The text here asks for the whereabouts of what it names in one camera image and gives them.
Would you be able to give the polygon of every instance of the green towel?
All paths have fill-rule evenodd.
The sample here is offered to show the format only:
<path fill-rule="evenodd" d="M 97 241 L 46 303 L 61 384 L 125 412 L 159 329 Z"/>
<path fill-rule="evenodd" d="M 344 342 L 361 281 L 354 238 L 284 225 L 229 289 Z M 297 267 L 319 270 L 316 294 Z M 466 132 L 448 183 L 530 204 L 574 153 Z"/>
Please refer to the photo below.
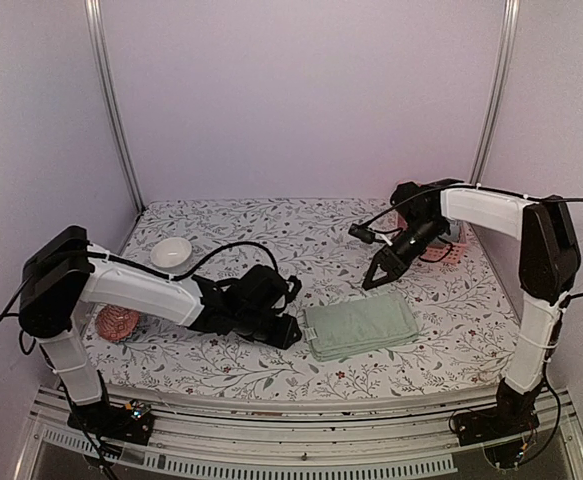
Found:
<path fill-rule="evenodd" d="M 305 336 L 320 362 L 404 345 L 418 337 L 413 313 L 399 293 L 307 308 L 305 319 Z"/>

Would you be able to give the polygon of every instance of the vent grille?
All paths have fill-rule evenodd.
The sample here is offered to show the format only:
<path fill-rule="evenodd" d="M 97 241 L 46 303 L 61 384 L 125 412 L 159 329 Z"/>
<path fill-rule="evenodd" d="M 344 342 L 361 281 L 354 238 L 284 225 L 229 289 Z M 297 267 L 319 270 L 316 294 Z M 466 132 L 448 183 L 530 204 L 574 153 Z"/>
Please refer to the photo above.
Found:
<path fill-rule="evenodd" d="M 78 433 L 45 426 L 43 438 L 46 442 L 67 450 L 96 456 L 93 447 Z M 415 480 L 458 471 L 449 454 L 376 465 L 303 468 L 221 464 L 146 452 L 141 465 L 129 466 L 199 480 Z"/>

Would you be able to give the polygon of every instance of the red basket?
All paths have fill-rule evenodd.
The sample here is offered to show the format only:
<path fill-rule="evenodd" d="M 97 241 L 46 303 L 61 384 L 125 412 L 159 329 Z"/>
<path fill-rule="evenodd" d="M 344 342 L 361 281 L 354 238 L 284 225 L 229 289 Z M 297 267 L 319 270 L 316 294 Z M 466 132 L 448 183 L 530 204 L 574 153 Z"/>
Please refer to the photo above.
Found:
<path fill-rule="evenodd" d="M 407 228 L 407 222 L 405 222 L 400 215 L 398 215 L 398 227 Z M 437 245 L 429 245 L 426 252 L 422 255 L 422 258 L 429 262 L 441 261 L 442 263 L 448 263 L 450 265 L 460 263 L 460 259 L 462 258 L 462 255 L 464 255 L 464 250 L 467 248 L 467 232 L 464 222 L 460 223 L 460 240 L 458 242 L 453 242 L 451 245 L 453 247 L 450 245 L 442 245 L 439 247 Z M 445 257 L 444 255 L 449 251 L 449 248 L 453 249 Z"/>

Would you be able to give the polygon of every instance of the floral pattern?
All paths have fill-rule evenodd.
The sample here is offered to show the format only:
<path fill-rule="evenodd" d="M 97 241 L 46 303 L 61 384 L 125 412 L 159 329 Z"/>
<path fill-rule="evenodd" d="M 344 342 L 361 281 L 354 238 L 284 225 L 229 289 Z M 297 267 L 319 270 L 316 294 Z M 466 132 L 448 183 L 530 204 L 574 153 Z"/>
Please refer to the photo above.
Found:
<path fill-rule="evenodd" d="M 370 292 L 361 289 L 378 245 L 365 245 L 347 230 L 385 207 L 381 200 L 359 199 L 157 202 L 140 219 L 124 255 L 149 264 L 151 248 L 177 235 L 193 244 L 190 266 L 222 244 L 262 242 L 283 275 L 297 275 L 303 282 L 287 310 L 301 325 L 308 306 L 397 290 L 420 326 L 413 343 L 320 363 L 304 340 L 280 351 L 143 315 L 131 337 L 119 344 L 101 339 L 90 325 L 85 342 L 91 359 L 115 384 L 241 399 L 362 399 L 497 382 L 513 354 L 518 325 L 472 231 L 458 265 L 416 261 L 398 282 Z M 389 215 L 384 226 L 395 221 Z M 254 262 L 267 261 L 257 249 L 232 249 L 198 273 L 216 280 L 238 277 Z"/>

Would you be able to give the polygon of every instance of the white wall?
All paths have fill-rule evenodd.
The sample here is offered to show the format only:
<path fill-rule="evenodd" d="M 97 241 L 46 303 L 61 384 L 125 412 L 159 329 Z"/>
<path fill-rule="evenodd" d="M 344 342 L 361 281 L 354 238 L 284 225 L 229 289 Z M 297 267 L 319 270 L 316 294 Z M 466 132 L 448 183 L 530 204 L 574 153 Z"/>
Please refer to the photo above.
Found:
<path fill-rule="evenodd" d="M 399 180 L 467 178 L 503 12 L 473 0 L 104 2 L 143 193 L 383 197 Z"/>
<path fill-rule="evenodd" d="M 0 309 L 23 262 L 65 226 L 117 248 L 132 219 L 83 2 L 0 2 Z M 0 480 L 46 370 L 17 333 L 0 326 Z"/>
<path fill-rule="evenodd" d="M 583 196 L 583 2 L 521 3 L 509 80 L 485 185 L 529 194 Z M 583 206 L 570 207 L 583 254 Z M 518 245 L 483 235 L 520 305 Z M 575 291 L 583 290 L 583 265 Z M 565 317 L 557 362 L 583 424 L 583 300 Z"/>

